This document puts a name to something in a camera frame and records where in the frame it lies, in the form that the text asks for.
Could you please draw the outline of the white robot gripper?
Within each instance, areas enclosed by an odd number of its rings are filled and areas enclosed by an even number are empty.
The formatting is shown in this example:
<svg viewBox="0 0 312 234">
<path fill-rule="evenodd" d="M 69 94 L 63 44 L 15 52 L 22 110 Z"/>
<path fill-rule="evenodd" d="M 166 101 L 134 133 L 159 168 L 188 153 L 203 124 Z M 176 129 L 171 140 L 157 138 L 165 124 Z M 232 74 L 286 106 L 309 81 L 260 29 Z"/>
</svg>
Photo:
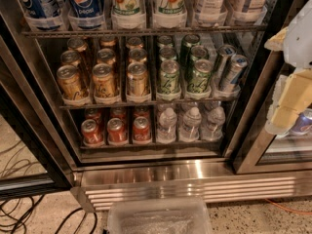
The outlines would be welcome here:
<svg viewBox="0 0 312 234">
<path fill-rule="evenodd" d="M 289 76 L 279 76 L 267 113 L 265 131 L 281 135 L 312 103 L 312 0 L 303 6 L 288 28 L 269 38 L 264 48 L 274 52 L 283 50 L 285 62 L 296 68 Z"/>
</svg>

